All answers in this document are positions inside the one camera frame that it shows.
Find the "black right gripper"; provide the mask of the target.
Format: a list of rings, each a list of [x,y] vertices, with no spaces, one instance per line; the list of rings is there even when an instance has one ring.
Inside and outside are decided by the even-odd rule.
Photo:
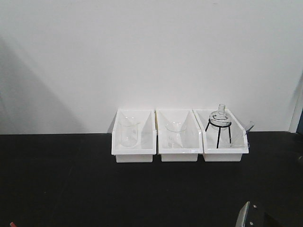
[[[240,209],[235,227],[285,227],[265,211],[261,203],[247,201]]]

